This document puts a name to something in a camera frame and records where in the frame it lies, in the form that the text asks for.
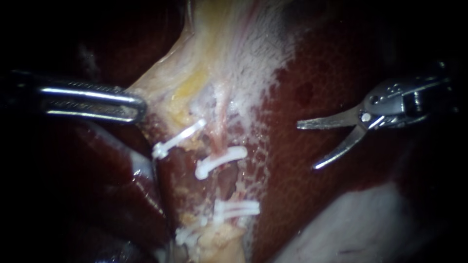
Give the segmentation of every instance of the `white surgical clip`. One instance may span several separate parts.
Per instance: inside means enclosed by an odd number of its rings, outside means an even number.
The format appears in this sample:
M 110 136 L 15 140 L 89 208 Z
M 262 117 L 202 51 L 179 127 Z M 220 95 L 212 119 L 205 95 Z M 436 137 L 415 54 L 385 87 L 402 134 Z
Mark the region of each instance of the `white surgical clip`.
M 169 154 L 168 151 L 172 147 L 176 146 L 184 139 L 192 136 L 196 131 L 200 130 L 205 125 L 206 125 L 206 120 L 201 119 L 195 122 L 190 127 L 183 130 L 181 133 L 179 133 L 178 135 L 176 135 L 174 138 L 170 139 L 169 141 L 165 143 L 161 143 L 161 142 L 156 143 L 156 145 L 153 147 L 153 153 L 152 153 L 153 158 L 157 158 L 159 160 L 165 158 Z

